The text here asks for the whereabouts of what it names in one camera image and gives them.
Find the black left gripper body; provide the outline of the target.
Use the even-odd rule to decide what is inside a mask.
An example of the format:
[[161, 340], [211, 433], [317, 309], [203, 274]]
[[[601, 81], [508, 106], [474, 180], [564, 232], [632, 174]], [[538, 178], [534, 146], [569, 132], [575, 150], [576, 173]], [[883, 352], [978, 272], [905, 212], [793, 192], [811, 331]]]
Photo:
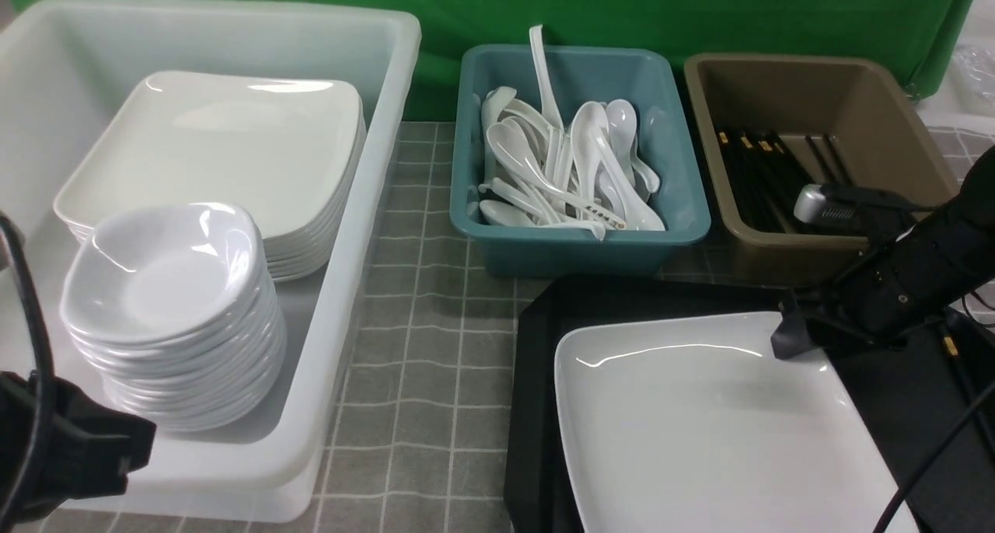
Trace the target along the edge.
[[[2, 373], [1, 470], [6, 499], [30, 440], [35, 413], [34, 376]], [[39, 521], [70, 499], [120, 496], [129, 473], [152, 458], [156, 425], [93, 401], [81, 388], [56, 378], [54, 416], [40, 470], [4, 522]]]

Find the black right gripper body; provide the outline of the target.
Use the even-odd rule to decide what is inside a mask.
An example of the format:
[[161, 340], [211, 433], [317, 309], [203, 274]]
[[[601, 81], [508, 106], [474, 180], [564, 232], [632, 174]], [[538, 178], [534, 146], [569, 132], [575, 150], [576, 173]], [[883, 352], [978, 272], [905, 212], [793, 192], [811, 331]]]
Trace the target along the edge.
[[899, 344], [949, 304], [993, 279], [993, 196], [966, 186], [923, 211], [870, 187], [807, 185], [794, 206], [805, 224], [863, 232], [868, 246], [836, 276], [791, 289], [771, 337], [776, 358], [816, 349], [861, 352]]

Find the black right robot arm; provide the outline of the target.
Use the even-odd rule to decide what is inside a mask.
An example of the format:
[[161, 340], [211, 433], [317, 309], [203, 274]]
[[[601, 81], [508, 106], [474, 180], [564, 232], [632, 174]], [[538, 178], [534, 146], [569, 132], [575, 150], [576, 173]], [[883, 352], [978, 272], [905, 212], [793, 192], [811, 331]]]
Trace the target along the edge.
[[838, 274], [788, 292], [771, 336], [775, 357], [898, 346], [993, 279], [993, 151], [974, 162], [941, 206], [824, 183], [803, 187], [794, 217], [863, 233], [868, 243]]

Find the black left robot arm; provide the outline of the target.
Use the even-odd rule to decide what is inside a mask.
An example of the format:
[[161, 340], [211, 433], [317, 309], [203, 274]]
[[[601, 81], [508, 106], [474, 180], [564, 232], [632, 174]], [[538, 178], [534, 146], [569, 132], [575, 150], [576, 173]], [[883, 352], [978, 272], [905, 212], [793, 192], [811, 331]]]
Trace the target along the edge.
[[[2, 497], [8, 495], [27, 448], [38, 378], [2, 373]], [[54, 417], [34, 482], [11, 511], [2, 530], [46, 518], [65, 501], [125, 494], [129, 473], [152, 458], [155, 423], [93, 401], [65, 378], [54, 380]]]

